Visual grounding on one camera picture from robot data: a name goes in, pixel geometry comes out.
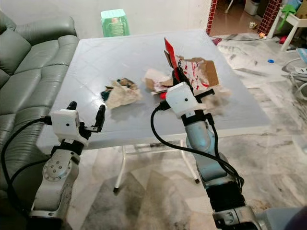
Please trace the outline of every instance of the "sofa armrest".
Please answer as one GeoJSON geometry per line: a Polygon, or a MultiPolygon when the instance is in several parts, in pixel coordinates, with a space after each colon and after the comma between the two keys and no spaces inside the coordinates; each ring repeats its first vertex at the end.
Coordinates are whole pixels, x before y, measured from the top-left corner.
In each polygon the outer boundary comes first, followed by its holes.
{"type": "Polygon", "coordinates": [[[15,31],[31,45],[56,40],[65,35],[76,36],[74,21],[71,17],[57,17],[18,25],[15,31]]]}

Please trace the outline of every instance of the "green plastic stool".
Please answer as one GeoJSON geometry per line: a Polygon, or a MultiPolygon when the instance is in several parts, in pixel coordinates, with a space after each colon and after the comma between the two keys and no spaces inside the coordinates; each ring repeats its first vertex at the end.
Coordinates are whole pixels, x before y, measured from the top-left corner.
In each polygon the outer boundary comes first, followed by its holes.
{"type": "Polygon", "coordinates": [[[123,9],[102,11],[100,15],[104,37],[130,35],[128,20],[123,9]]]}

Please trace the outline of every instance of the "gray table top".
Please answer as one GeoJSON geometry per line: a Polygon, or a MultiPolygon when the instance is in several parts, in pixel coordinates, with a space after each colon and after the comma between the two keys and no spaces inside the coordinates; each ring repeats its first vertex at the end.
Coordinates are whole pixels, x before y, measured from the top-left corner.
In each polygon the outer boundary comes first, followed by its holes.
{"type": "MultiPolygon", "coordinates": [[[[150,94],[142,78],[148,69],[165,74],[172,70],[163,52],[165,37],[178,55],[213,60],[220,84],[232,91],[224,115],[214,117],[219,136],[264,131],[269,119],[202,30],[80,40],[52,110],[66,108],[70,101],[76,101],[80,118],[86,125],[92,125],[103,102],[100,92],[111,81],[126,77],[139,86],[143,99],[107,110],[102,133],[92,134],[88,148],[157,142],[150,128],[150,115],[160,99],[150,94]]],[[[158,113],[155,126],[166,140],[186,136],[182,121],[171,110],[158,113]]],[[[48,153],[57,144],[52,127],[44,127],[37,146],[48,153]]]]}

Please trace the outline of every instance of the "brick pillar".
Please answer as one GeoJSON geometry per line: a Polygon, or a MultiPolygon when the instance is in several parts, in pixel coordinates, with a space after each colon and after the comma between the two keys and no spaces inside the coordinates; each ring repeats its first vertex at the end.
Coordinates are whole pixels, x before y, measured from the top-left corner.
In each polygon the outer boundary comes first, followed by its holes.
{"type": "Polygon", "coordinates": [[[282,0],[270,0],[267,9],[265,10],[260,26],[258,28],[258,33],[263,32],[266,35],[269,33],[273,22],[277,16],[281,3],[282,0]]]}
{"type": "Polygon", "coordinates": [[[208,18],[207,29],[206,29],[207,34],[210,34],[210,31],[211,31],[212,22],[213,22],[213,18],[214,18],[214,12],[215,12],[215,9],[216,9],[216,4],[217,4],[217,0],[212,0],[209,18],[208,18]]]}

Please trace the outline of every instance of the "green sofa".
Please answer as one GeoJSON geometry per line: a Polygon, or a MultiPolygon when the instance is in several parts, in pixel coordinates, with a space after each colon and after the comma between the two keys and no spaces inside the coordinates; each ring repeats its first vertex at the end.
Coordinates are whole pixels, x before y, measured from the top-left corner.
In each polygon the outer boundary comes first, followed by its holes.
{"type": "MultiPolygon", "coordinates": [[[[48,115],[78,42],[71,17],[16,25],[0,11],[0,151],[22,125],[48,115]]],[[[42,127],[28,127],[9,145],[5,156],[10,176],[28,163],[46,159],[35,144],[42,127]]],[[[42,166],[28,168],[14,181],[27,208],[42,180],[42,166]]],[[[1,168],[0,229],[24,229],[24,225],[7,199],[1,168]]]]}

